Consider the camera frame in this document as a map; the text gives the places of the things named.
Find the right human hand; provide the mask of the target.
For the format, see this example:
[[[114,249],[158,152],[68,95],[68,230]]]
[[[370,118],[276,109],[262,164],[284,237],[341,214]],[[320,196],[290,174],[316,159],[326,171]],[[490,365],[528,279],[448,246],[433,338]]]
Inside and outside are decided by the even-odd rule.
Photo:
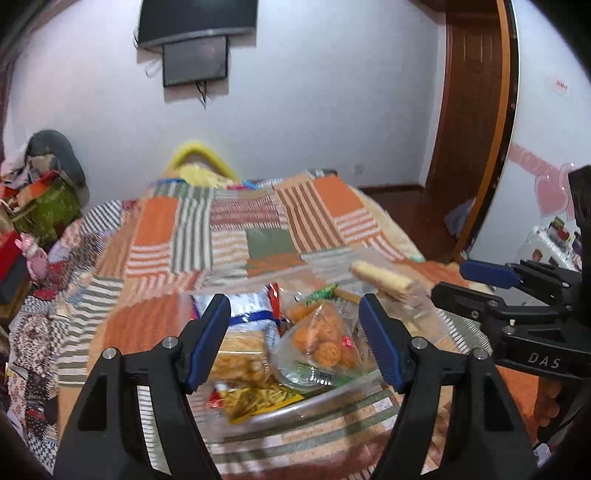
[[[538,439],[538,430],[547,427],[551,420],[559,414],[560,407],[557,397],[562,390],[562,383],[558,380],[539,378],[537,398],[533,411],[533,439]]]

